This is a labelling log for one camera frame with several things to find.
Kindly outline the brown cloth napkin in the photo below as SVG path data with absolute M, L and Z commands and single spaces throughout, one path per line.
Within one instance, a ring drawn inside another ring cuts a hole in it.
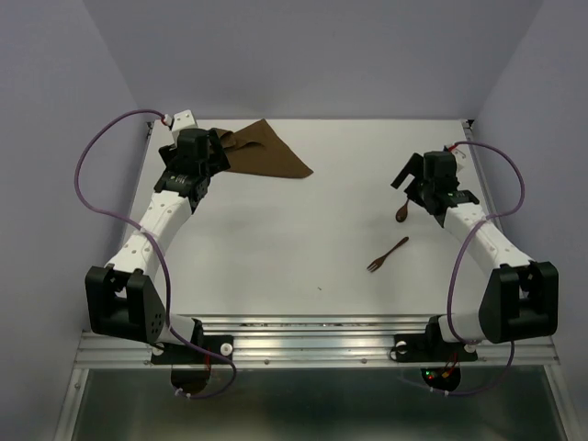
M 313 174 L 265 119 L 237 131 L 215 131 L 227 155 L 231 173 L 287 179 L 304 179 Z

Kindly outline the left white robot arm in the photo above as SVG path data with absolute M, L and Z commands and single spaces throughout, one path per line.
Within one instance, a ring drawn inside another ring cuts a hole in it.
M 150 345 L 173 345 L 183 361 L 198 360 L 204 349 L 202 324 L 171 312 L 171 288 L 159 293 L 157 273 L 171 279 L 165 253 L 207 195 L 211 178 L 230 164 L 215 130 L 184 129 L 174 144 L 160 148 L 165 169 L 134 231 L 104 265 L 91 267 L 85 290 L 91 329 Z

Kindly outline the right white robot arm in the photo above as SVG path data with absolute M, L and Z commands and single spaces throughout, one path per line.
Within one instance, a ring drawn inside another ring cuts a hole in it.
M 460 241 L 456 261 L 469 255 L 487 276 L 477 310 L 435 317 L 435 329 L 423 336 L 433 358 L 451 353 L 456 343 L 500 344 L 553 335 L 558 328 L 559 272 L 520 251 L 493 224 L 492 215 L 458 181 L 458 160 L 451 150 L 414 153 L 392 181 L 399 188 L 410 177 L 407 198 L 424 208 Z

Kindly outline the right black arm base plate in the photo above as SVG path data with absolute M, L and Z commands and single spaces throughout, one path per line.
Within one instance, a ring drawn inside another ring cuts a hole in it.
M 399 363 L 475 362 L 478 355 L 467 352 L 460 343 L 431 340 L 425 334 L 395 334 L 389 358 Z

